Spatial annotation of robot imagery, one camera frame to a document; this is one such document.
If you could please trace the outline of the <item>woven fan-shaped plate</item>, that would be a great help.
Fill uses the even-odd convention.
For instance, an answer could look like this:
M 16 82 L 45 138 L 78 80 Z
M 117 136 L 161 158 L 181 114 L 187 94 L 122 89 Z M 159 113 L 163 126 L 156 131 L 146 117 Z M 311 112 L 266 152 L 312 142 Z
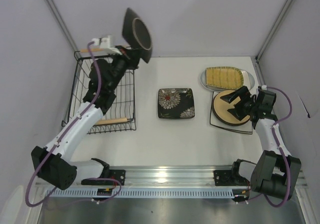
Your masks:
M 235 67 L 208 67 L 205 70 L 205 78 L 206 85 L 221 89 L 237 90 L 244 85 L 243 74 Z

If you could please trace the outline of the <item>white square plate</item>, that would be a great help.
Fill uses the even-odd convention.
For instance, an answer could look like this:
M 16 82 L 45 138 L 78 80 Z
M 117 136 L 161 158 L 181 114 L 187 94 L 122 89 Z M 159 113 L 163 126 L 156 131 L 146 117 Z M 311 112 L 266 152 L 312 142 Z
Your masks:
M 228 109 L 234 108 L 234 106 L 240 102 L 240 98 L 238 97 L 230 104 L 221 100 L 221 96 L 230 94 L 231 92 L 233 92 L 233 90 L 225 90 L 220 93 L 213 92 L 209 123 L 220 129 L 251 135 L 253 133 L 253 127 L 249 115 L 239 121 L 228 112 Z

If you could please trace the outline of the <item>black wire dish rack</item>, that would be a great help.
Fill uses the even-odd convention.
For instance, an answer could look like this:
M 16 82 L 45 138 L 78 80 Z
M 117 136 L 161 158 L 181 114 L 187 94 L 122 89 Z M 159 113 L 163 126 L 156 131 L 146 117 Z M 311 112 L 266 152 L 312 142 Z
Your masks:
M 64 127 L 83 103 L 83 98 L 89 90 L 92 59 L 89 53 L 74 52 L 76 66 L 69 98 L 68 110 L 61 122 Z M 135 103 L 135 72 L 126 71 L 115 89 L 116 99 L 111 108 L 101 118 L 97 125 L 91 127 L 89 134 L 130 131 L 136 129 Z

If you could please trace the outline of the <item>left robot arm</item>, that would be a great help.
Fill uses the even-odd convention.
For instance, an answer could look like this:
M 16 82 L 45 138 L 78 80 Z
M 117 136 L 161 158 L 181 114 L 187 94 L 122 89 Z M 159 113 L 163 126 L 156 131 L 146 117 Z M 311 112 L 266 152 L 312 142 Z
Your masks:
M 72 162 L 77 146 L 89 130 L 108 112 L 116 99 L 116 88 L 128 70 L 138 68 L 139 49 L 117 46 L 118 54 L 111 62 L 93 59 L 88 90 L 78 111 L 45 147 L 36 146 L 31 152 L 35 174 L 54 187 L 65 190 L 74 181 L 87 181 L 108 176 L 108 164 L 100 159 Z

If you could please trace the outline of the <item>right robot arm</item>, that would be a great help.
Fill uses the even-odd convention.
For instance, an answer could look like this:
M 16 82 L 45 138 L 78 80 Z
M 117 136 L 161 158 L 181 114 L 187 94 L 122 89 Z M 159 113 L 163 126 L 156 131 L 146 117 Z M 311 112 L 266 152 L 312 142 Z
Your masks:
M 258 87 L 256 95 L 252 95 L 243 86 L 221 92 L 215 98 L 228 104 L 239 100 L 227 112 L 239 121 L 249 117 L 262 146 L 258 162 L 236 160 L 232 164 L 231 177 L 246 179 L 251 191 L 264 195 L 271 206 L 279 208 L 291 199 L 302 164 L 287 150 L 279 131 L 280 122 L 290 114 L 278 119 L 272 113 L 277 98 L 275 91 L 276 88 L 263 85 Z

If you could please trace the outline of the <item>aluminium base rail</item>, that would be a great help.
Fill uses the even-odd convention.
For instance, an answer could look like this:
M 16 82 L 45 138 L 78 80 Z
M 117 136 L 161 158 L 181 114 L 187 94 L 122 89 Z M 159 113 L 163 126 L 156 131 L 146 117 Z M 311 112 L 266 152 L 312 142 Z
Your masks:
M 75 176 L 66 175 L 62 183 L 66 187 L 82 187 L 83 180 L 89 178 L 113 178 L 124 187 L 244 187 L 245 181 L 232 174 L 231 166 L 180 166 L 180 167 L 147 167 L 147 166 L 110 166 L 92 164 L 89 167 L 79 167 Z

